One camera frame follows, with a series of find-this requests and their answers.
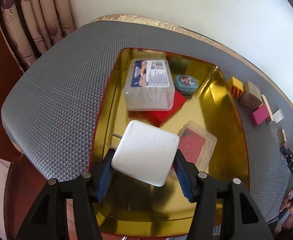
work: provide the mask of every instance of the small teal tin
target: small teal tin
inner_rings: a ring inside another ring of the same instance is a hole
[[[194,77],[186,75],[177,75],[174,84],[182,95],[193,95],[199,87]]]

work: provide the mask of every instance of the blue label section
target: blue label section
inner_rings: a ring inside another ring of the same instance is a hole
[[[131,87],[146,87],[146,60],[135,62]]]

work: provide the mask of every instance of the gold tray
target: gold tray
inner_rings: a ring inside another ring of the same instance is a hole
[[[220,69],[206,61],[168,52],[124,49],[110,74],[94,135],[92,161],[100,161],[108,151],[104,143],[117,146],[133,119],[125,105],[123,88],[130,62],[134,58],[166,58],[173,78],[178,74],[195,77],[199,89],[161,129],[178,133],[193,120],[217,137],[206,170],[216,179],[240,178],[249,188],[248,154],[244,130],[235,102]],[[106,197],[94,209],[103,232],[122,236],[161,237],[187,234],[195,203],[183,196],[171,172],[163,187],[155,187],[115,172]],[[221,223],[222,202],[216,204],[215,224]]]

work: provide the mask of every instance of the gray placemat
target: gray placemat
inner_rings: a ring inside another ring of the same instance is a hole
[[[22,76],[2,107],[3,125],[47,178],[74,179],[88,169],[92,133],[103,91],[118,53],[136,47],[174,52],[218,65],[225,78],[249,79],[285,118],[253,127],[239,107],[246,134],[251,194],[266,220],[278,215],[289,170],[281,160],[277,129],[293,151],[293,110],[265,79],[229,54],[202,41],[147,25],[101,21],[64,38]]]

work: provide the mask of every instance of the patterned curtain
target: patterned curtain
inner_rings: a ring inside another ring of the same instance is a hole
[[[22,71],[74,31],[69,0],[2,0],[0,29]]]

